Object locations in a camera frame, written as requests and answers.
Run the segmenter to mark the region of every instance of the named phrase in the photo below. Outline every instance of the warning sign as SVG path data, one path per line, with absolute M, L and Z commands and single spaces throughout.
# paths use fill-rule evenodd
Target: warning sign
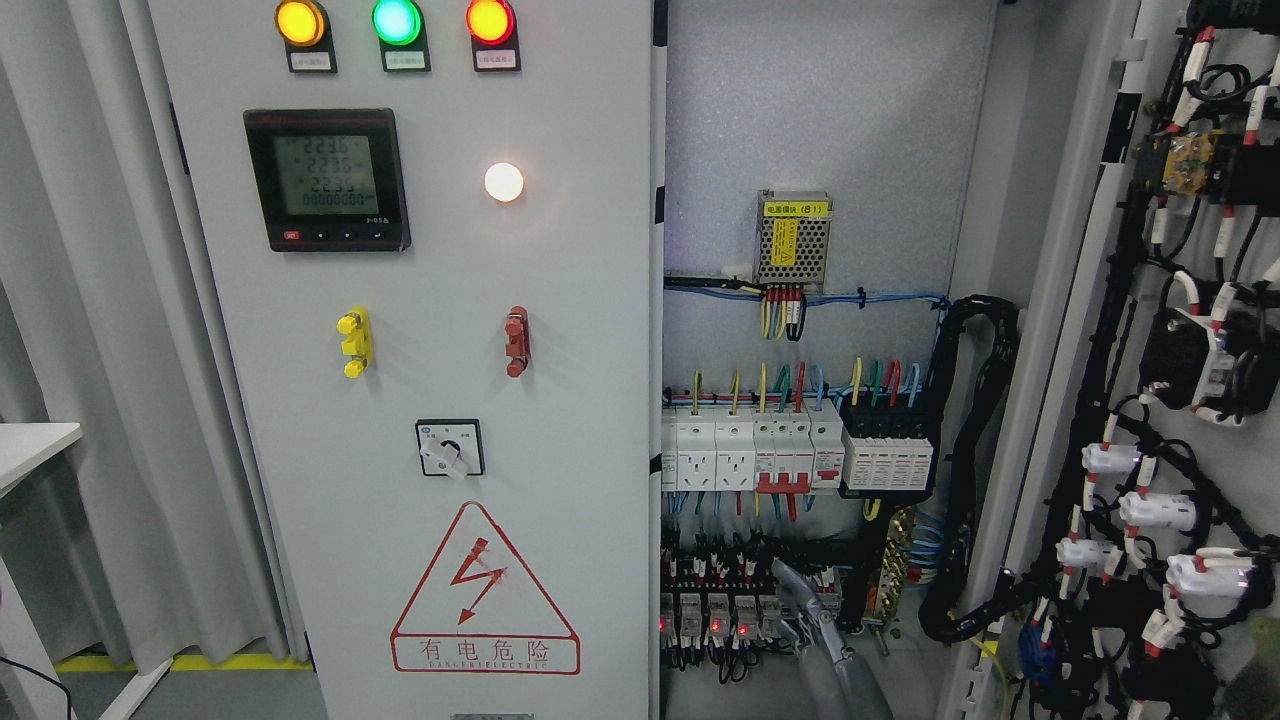
M 458 509 L 392 630 L 401 673 L 576 675 L 577 633 L 479 502 Z

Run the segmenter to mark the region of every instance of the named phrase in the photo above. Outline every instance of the white indicator light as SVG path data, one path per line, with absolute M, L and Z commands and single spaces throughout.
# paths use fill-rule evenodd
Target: white indicator light
M 484 174 L 484 190 L 499 202 L 511 202 L 525 191 L 525 176 L 511 163 L 494 163 Z

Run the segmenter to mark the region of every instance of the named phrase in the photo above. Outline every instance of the lcd screen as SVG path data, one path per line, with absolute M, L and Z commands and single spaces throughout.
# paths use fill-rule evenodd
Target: lcd screen
M 275 165 L 289 215 L 376 215 L 369 137 L 275 136 Z

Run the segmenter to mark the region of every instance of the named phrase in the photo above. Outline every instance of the yellow indicator light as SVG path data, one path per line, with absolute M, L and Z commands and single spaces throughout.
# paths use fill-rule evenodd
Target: yellow indicator light
M 284 0 L 275 6 L 275 29 L 300 47 L 311 47 L 324 37 L 324 12 L 311 0 Z

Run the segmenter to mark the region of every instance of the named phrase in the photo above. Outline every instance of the green wire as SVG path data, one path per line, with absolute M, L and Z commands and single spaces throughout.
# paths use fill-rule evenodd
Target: green wire
M 787 411 L 787 393 L 791 392 L 791 365 L 783 365 L 778 370 L 778 380 L 773 383 L 773 392 L 781 392 L 782 400 L 778 401 L 778 413 Z
M 876 407 L 876 401 L 879 400 L 879 387 L 884 380 L 884 363 L 881 359 L 876 359 L 876 364 L 872 365 L 872 407 Z

